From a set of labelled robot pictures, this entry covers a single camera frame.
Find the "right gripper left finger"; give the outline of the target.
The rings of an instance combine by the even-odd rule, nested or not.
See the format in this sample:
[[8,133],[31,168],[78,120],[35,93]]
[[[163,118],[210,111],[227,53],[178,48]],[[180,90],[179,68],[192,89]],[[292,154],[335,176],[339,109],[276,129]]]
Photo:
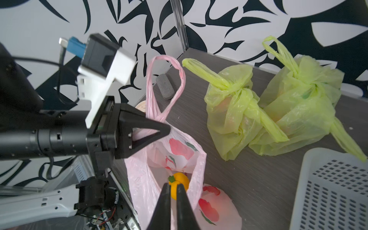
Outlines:
[[147,230],[171,229],[171,186],[165,183]]

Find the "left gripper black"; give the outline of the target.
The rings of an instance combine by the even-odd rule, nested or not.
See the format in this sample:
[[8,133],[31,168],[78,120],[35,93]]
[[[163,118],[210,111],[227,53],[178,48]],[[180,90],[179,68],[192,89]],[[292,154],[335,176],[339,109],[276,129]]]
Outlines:
[[107,175],[115,159],[127,159],[170,134],[171,127],[106,96],[88,129],[86,144],[95,175]]

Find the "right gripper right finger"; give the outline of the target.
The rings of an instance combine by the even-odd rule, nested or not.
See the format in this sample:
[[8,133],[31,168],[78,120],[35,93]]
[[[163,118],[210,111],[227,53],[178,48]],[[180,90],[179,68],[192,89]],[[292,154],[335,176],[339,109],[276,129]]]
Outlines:
[[200,230],[183,184],[177,186],[177,229]]

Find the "pink plastic bag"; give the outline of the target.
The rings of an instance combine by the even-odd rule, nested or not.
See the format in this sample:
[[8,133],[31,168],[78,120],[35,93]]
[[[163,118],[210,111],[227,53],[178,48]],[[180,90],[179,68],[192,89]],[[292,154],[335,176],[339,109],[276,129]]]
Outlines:
[[242,218],[229,196],[204,183],[207,155],[190,135],[172,126],[169,135],[125,160],[132,203],[140,228],[152,220],[164,184],[185,180],[186,194],[202,230],[239,230]]

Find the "yellow orange fruit with leaf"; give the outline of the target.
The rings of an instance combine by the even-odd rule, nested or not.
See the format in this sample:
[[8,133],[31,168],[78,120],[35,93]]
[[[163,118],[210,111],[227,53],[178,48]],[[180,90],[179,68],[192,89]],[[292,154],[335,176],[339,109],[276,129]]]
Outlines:
[[177,187],[179,185],[183,185],[185,188],[185,191],[187,191],[189,188],[190,180],[185,174],[178,172],[172,176],[169,176],[168,182],[169,182],[169,185],[171,186],[171,197],[172,199],[177,200]]

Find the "green plastic bag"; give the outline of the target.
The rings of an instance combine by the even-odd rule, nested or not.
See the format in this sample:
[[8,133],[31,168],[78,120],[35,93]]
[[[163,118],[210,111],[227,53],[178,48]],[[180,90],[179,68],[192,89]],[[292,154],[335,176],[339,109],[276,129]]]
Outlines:
[[265,38],[262,44],[284,67],[262,93],[259,106],[286,134],[288,141],[276,142],[262,129],[249,148],[259,155],[277,156],[331,134],[346,153],[365,162],[368,157],[335,116],[344,73],[321,66],[311,56],[294,58],[274,36]]
[[287,135],[258,105],[260,98],[252,90],[252,66],[238,64],[216,73],[193,58],[185,58],[182,65],[209,83],[204,97],[207,127],[223,160],[235,160],[262,129],[275,142],[288,141]]

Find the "white plastic basket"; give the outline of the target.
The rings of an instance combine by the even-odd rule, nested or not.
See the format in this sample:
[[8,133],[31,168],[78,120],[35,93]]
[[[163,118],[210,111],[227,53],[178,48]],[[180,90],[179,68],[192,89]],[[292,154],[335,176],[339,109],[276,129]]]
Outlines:
[[315,148],[304,155],[291,230],[366,230],[368,163]]

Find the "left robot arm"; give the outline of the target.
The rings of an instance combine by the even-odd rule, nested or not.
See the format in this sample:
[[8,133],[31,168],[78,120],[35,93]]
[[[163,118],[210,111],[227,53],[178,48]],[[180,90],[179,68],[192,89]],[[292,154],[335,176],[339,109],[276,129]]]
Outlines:
[[42,111],[42,100],[17,57],[1,47],[1,160],[88,155],[94,171],[76,185],[2,199],[2,229],[116,211],[119,192],[107,181],[113,161],[129,158],[170,134],[169,125],[107,95],[113,82],[129,81],[136,63],[133,55],[100,34],[92,34],[83,49],[77,84],[79,98],[91,101],[91,110],[48,112]]

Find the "small round clock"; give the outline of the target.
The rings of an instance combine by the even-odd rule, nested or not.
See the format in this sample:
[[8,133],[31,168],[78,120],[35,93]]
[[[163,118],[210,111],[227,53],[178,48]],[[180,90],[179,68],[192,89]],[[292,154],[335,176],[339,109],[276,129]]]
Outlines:
[[142,101],[142,102],[139,102],[135,108],[137,108],[138,110],[146,113],[146,101]]

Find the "grey oval stone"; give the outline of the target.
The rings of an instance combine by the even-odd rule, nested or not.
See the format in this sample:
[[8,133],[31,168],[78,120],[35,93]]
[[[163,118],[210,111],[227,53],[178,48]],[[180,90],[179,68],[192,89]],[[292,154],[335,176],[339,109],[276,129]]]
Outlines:
[[171,100],[175,95],[175,90],[166,74],[161,74],[156,78],[156,84],[165,100]]

